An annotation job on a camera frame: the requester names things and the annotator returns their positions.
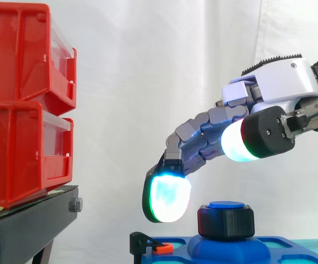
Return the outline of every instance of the robotic finger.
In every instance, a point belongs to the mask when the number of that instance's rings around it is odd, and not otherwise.
[[[295,137],[318,131],[318,62],[276,57],[245,70],[222,88],[216,107],[176,128],[148,173],[143,211],[152,222],[173,222],[188,206],[185,178],[207,160],[226,155],[252,161],[291,150]]]

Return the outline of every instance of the red plastic bin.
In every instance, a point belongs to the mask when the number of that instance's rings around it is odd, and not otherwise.
[[[38,102],[0,102],[0,206],[36,199],[72,180],[73,122]]]
[[[76,107],[76,50],[49,7],[0,3],[0,100],[34,100],[61,115]]]

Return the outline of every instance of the black knob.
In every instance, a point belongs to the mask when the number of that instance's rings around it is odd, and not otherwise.
[[[198,210],[198,231],[214,240],[240,240],[255,234],[254,212],[241,202],[211,202]]]

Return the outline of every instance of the white backdrop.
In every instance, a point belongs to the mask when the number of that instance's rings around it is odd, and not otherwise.
[[[260,59],[318,60],[318,1],[46,0],[78,51],[74,181],[78,219],[55,240],[51,264],[132,263],[129,234],[197,233],[213,200],[242,201],[257,235],[318,238],[318,133],[252,163],[217,158],[189,176],[179,221],[141,209],[145,174],[174,129],[220,99],[221,87]]]

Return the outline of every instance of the green light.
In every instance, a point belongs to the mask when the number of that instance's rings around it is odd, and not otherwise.
[[[255,161],[259,158],[253,156],[246,148],[241,134],[243,119],[229,125],[222,133],[221,146],[228,158],[233,161]]]
[[[160,222],[174,222],[185,213],[191,184],[186,178],[160,175],[153,178],[150,187],[150,209]]]

